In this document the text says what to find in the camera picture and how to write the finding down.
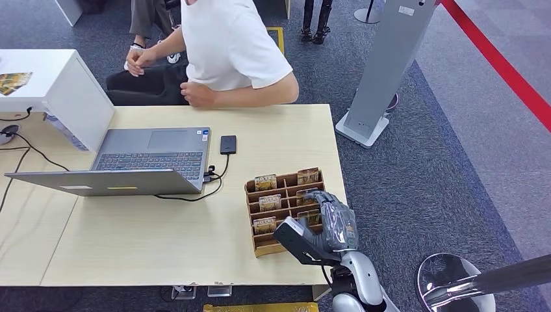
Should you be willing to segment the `person's right hand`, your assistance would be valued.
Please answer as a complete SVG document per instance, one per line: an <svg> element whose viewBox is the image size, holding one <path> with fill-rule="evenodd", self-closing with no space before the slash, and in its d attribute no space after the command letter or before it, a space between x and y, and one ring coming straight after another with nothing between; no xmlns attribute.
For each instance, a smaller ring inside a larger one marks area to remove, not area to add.
<svg viewBox="0 0 551 312"><path fill-rule="evenodd" d="M144 74L145 68L157 61L157 56L152 49L135 49L131 47L126 56L125 69L133 76Z"/></svg>

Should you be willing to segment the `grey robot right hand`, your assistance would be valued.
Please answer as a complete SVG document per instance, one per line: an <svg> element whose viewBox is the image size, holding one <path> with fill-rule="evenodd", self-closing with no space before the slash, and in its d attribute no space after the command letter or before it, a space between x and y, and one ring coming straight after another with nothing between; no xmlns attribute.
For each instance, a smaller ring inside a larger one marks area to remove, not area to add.
<svg viewBox="0 0 551 312"><path fill-rule="evenodd" d="M326 191L308 191L304 198L314 200L319 205L322 232L313 233L307 217L299 218L299 224L303 226L303 254L312 252L334 254L357 249L358 234L355 213L352 209L342 203L336 195Z"/></svg>

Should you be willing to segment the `person's left hand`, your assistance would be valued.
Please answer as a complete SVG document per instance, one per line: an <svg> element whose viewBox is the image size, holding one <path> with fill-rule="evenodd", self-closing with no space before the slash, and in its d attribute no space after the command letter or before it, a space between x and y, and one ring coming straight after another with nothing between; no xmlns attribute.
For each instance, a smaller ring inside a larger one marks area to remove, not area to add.
<svg viewBox="0 0 551 312"><path fill-rule="evenodd" d="M181 83L181 95L189 105L199 109L216 107L217 92L207 85L195 82Z"/></svg>

